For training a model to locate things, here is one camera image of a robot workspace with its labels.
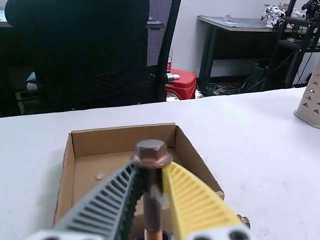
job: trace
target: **desk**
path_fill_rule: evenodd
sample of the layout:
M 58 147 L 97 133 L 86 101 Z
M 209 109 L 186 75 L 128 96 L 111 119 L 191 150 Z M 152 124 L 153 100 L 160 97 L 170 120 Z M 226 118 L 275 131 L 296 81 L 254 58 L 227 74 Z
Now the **desk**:
M 222 17 L 199 15 L 197 19 L 206 23 L 207 32 L 198 78 L 199 88 L 206 92 L 214 60 L 221 58 L 219 51 L 225 51 L 227 59 L 269 59 L 276 42 L 276 34 L 257 18 L 231 18 L 237 25 L 228 26 Z
M 293 115 L 304 90 L 0 118 L 1 240 L 51 227 L 70 131 L 168 122 L 249 218 L 253 239 L 318 239 L 320 131 Z

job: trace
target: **cardboard box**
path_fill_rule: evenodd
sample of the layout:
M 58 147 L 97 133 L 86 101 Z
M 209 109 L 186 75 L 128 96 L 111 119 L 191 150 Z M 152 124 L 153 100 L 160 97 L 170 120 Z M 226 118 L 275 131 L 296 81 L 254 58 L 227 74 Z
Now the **cardboard box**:
M 53 222 L 57 223 L 82 197 L 101 183 L 96 180 L 99 173 L 103 173 L 107 178 L 117 169 L 126 166 L 137 142 L 145 139 L 164 141 L 175 162 L 224 197 L 222 189 L 202 158 L 180 127 L 174 123 L 78 130 L 71 132 L 67 139 Z M 162 208 L 162 225 L 165 231 L 172 233 L 168 205 Z M 142 235 L 143 231 L 143 204 L 139 200 L 131 235 Z

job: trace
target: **bolt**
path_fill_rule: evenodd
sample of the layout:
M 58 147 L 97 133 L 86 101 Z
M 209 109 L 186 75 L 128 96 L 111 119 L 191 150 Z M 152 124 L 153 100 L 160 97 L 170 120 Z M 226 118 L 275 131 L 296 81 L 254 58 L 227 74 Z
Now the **bolt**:
M 173 158 L 167 151 L 167 145 L 158 139 L 147 139 L 137 143 L 135 154 L 130 161 L 141 168 L 143 181 L 143 215 L 144 239 L 162 240 L 161 203 L 153 192 L 153 187 L 158 188 L 159 177 L 165 165 L 170 164 Z
M 147 139 L 137 143 L 135 155 L 131 157 L 131 163 L 144 169 L 159 169 L 171 163 L 171 154 L 167 151 L 167 145 L 158 139 Z

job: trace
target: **hex bolt head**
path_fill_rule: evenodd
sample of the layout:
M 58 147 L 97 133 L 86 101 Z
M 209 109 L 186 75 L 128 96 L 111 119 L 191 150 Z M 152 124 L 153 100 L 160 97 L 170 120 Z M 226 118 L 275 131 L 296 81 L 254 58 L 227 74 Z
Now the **hex bolt head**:
M 173 160 L 167 145 L 158 139 L 147 139 L 137 143 L 131 163 L 140 168 L 159 169 Z

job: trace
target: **small white object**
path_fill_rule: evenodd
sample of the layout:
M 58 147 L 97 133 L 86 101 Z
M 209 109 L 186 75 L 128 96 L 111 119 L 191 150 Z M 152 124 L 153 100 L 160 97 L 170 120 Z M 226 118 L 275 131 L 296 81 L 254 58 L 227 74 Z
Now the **small white object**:
M 98 175 L 95 177 L 96 181 L 100 181 L 104 178 L 105 174 L 103 172 L 99 172 Z
M 225 21 L 225 22 L 229 22 L 230 19 L 231 19 L 231 16 L 229 14 L 225 14 L 223 17 L 223 21 Z
M 320 60 L 312 73 L 294 115 L 320 129 Z
M 196 99 L 202 99 L 202 98 L 205 97 L 199 90 L 195 90 L 195 94 L 194 95 L 195 95 Z

